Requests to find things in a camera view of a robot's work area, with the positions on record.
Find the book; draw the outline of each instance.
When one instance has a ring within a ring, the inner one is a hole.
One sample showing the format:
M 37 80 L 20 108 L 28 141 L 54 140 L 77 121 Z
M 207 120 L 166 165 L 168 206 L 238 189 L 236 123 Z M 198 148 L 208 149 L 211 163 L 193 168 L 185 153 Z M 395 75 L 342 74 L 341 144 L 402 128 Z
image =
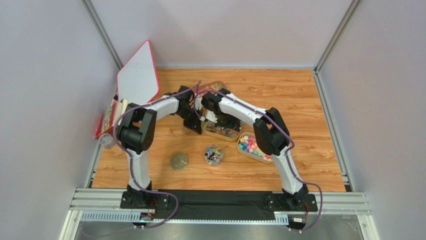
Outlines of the book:
M 104 133 L 110 133 L 113 131 L 114 124 L 116 124 L 118 118 L 124 114 L 128 104 L 129 101 L 124 98 L 121 101 L 112 101 L 111 106 L 109 106 L 109 108 L 105 111 L 105 114 L 100 117 L 94 136 L 95 139 L 98 139 Z

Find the wooden table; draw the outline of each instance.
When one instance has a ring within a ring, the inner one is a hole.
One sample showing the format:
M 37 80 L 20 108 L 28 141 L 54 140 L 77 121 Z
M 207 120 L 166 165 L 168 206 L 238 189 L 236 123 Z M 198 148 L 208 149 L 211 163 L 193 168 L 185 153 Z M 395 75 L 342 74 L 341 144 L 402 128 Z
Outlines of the wooden table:
M 295 142 L 291 151 L 300 176 L 323 191 L 345 191 L 330 133 L 310 70 L 284 69 L 158 69 L 160 93 L 177 92 L 180 85 L 193 86 L 223 81 L 240 99 L 260 108 L 277 108 Z M 253 129 L 244 125 L 242 132 Z M 219 166 L 204 160 L 209 144 L 224 148 Z M 184 153 L 189 158 L 182 171 L 172 170 L 170 157 Z M 237 151 L 228 142 L 183 127 L 183 120 L 166 116 L 156 123 L 148 155 L 154 189 L 280 191 L 281 180 L 274 164 L 265 164 Z M 125 188 L 129 181 L 128 161 L 117 146 L 102 151 L 93 188 Z M 317 191 L 309 186 L 310 191 Z

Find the gray wall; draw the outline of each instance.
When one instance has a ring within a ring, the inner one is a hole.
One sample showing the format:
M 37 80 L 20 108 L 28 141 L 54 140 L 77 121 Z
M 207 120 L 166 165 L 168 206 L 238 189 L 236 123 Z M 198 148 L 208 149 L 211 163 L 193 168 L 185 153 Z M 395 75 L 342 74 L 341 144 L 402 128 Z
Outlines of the gray wall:
M 116 69 L 80 0 L 0 3 L 0 233 L 58 239 Z
M 426 1 L 364 0 L 321 73 L 383 240 L 425 239 Z
M 313 67 L 351 0 L 93 0 L 123 63 L 150 39 L 166 67 Z

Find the floor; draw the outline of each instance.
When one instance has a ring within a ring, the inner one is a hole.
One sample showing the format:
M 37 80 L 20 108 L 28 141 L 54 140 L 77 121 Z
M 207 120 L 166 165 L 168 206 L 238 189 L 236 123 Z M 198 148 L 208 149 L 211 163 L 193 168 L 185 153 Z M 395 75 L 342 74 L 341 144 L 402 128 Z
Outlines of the floor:
M 240 99 L 260 108 L 277 108 L 295 142 L 291 151 L 300 176 L 323 191 L 345 192 L 340 168 L 321 107 L 314 77 L 300 69 L 157 69 L 159 98 L 177 92 L 180 85 L 193 86 L 222 81 Z M 242 132 L 253 133 L 244 125 Z M 224 148 L 219 166 L 204 160 L 209 144 Z M 182 171 L 170 167 L 170 157 L 189 158 Z M 240 154 L 237 142 L 228 142 L 183 127 L 179 116 L 166 116 L 156 123 L 148 154 L 149 175 L 154 189 L 280 191 L 281 180 L 274 164 Z M 125 188 L 129 181 L 127 158 L 117 146 L 103 149 L 93 188 Z M 310 191 L 317 191 L 309 186 Z

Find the robotic arm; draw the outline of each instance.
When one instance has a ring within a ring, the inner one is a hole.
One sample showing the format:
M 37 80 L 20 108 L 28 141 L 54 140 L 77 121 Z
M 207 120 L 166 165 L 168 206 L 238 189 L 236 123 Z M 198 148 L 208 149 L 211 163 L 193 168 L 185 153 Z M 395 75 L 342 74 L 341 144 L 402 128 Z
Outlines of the robotic arm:
M 188 87 L 181 86 L 178 93 L 187 90 Z M 258 147 L 271 158 L 278 170 L 281 178 L 282 190 L 286 194 L 286 203 L 288 207 L 293 209 L 301 203 L 308 195 L 308 188 L 305 184 L 300 183 L 297 179 L 301 179 L 296 166 L 294 165 L 290 151 L 288 157 L 290 164 L 296 176 L 293 175 L 286 159 L 285 152 L 289 147 L 289 141 L 275 127 L 268 127 L 271 123 L 261 114 L 264 113 L 287 134 L 289 131 L 276 108 L 269 110 L 258 108 L 245 101 L 240 100 L 230 91 L 221 89 L 220 92 L 228 97 L 223 97 L 219 94 L 206 93 L 202 96 L 201 104 L 214 114 L 207 114 L 207 119 L 210 118 L 217 126 L 240 130 L 240 121 L 246 122 L 254 129 Z M 194 93 L 188 91 L 177 97 L 170 97 L 159 103 L 152 104 L 142 109 L 130 112 L 123 117 L 117 130 L 117 138 L 121 141 L 124 148 L 130 150 L 133 154 L 133 169 L 135 180 L 145 189 L 151 190 L 151 179 L 148 172 L 148 150 L 154 140 L 154 132 L 156 121 L 166 115 L 177 114 L 183 118 L 185 127 L 201 134 L 201 122 L 198 116 L 202 110 L 196 110 L 189 105 L 191 99 L 194 99 Z M 129 104 L 127 109 L 136 107 L 134 103 Z M 140 122 L 140 126 L 134 126 L 134 122 Z M 138 187 L 133 179 L 130 179 L 127 186 L 127 191 L 137 193 Z

